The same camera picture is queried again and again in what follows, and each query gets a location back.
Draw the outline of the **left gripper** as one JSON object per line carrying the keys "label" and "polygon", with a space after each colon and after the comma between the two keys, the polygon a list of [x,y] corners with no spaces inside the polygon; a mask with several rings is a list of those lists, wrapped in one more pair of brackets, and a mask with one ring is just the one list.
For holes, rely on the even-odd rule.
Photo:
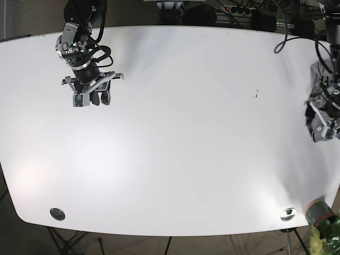
{"label": "left gripper", "polygon": [[314,83],[305,104],[306,126],[312,140],[339,139],[339,84]]}

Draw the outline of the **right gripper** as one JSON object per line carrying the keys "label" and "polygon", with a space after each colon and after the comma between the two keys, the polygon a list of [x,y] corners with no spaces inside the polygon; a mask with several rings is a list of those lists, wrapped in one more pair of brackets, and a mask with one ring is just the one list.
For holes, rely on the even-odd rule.
{"label": "right gripper", "polygon": [[101,72],[93,61],[68,61],[75,77],[65,77],[62,85],[68,84],[73,91],[73,106],[109,105],[111,102],[111,81],[124,79],[124,74],[114,71]]}

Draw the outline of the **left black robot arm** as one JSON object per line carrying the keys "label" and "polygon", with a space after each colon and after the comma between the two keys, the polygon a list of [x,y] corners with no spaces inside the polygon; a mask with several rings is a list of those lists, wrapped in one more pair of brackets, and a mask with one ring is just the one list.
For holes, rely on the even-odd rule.
{"label": "left black robot arm", "polygon": [[299,11],[285,11],[275,5],[284,21],[285,36],[274,52],[280,53],[290,40],[314,42],[317,61],[311,65],[311,90],[306,101],[306,126],[313,142],[339,138],[339,1],[319,1],[308,7],[298,1]]}

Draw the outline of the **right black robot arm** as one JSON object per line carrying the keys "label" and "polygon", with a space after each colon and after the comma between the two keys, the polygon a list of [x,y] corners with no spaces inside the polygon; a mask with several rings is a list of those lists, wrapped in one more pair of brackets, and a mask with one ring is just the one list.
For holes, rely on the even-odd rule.
{"label": "right black robot arm", "polygon": [[74,107],[108,106],[111,81],[124,78],[122,73],[100,71],[113,65],[111,48],[99,44],[106,14],[107,1],[68,1],[64,8],[65,26],[55,51],[75,75],[62,80],[62,85],[69,85],[73,91]]}

